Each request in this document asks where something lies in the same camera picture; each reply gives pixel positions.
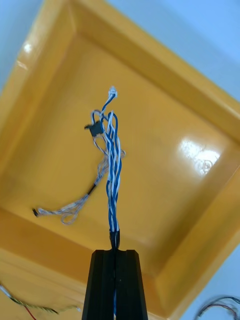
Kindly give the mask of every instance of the blue wire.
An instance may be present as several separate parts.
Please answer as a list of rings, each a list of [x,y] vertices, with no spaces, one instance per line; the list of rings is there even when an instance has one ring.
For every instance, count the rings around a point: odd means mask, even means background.
[[[91,113],[92,124],[96,123],[95,116],[99,116],[103,137],[106,143],[106,151],[102,150],[98,145],[95,145],[108,156],[108,177],[106,182],[106,194],[108,197],[108,222],[111,232],[119,231],[119,223],[117,220],[117,201],[120,186],[120,173],[122,170],[121,146],[118,137],[118,117],[112,111],[106,116],[104,114],[108,104],[118,95],[116,89],[111,87],[108,92],[108,100],[103,105],[101,112],[94,110]],[[107,121],[107,127],[104,126],[104,120]]]

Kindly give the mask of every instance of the cable bundle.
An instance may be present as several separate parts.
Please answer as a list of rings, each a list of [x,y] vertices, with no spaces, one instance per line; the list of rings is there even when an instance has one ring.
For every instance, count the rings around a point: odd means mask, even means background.
[[[201,307],[194,320],[198,320],[204,314],[204,312],[213,307],[227,309],[233,316],[234,320],[240,320],[240,299],[229,295],[220,296],[218,298],[210,300],[208,303]]]
[[[100,183],[104,175],[108,172],[106,191],[108,196],[108,219],[110,225],[110,231],[119,231],[119,225],[116,218],[116,206],[118,200],[118,191],[120,184],[120,172],[122,168],[122,160],[126,153],[121,150],[120,140],[118,137],[118,118],[112,111],[108,116],[104,115],[107,105],[117,97],[117,91],[114,87],[110,88],[108,92],[108,100],[102,107],[102,110],[94,110],[91,113],[91,125],[87,125],[85,128],[92,130],[92,128],[98,127],[95,134],[92,133],[93,143],[104,154],[103,160],[97,167],[97,176],[94,184],[89,191],[77,201],[63,206],[58,210],[46,210],[41,207],[33,208],[32,211],[36,217],[61,215],[61,222],[64,225],[70,225],[75,222],[78,217],[79,211],[87,202],[90,194],[95,187]],[[107,121],[107,128],[105,129],[104,121]],[[101,138],[105,142],[105,149],[102,149],[97,139]]]
[[[122,169],[121,157],[125,155],[125,152],[121,150],[120,139],[118,137],[118,118],[116,114],[111,111],[106,116],[104,114],[107,105],[118,96],[116,89],[112,86],[108,92],[108,100],[102,107],[101,112],[94,110],[91,113],[92,126],[97,122],[95,116],[99,116],[99,122],[102,132],[102,139],[105,142],[106,149],[102,149],[97,144],[97,137],[93,138],[95,146],[108,158],[108,177],[106,183],[106,193],[108,197],[108,222],[111,232],[119,231],[119,223],[117,220],[117,201],[120,187],[120,173]]]

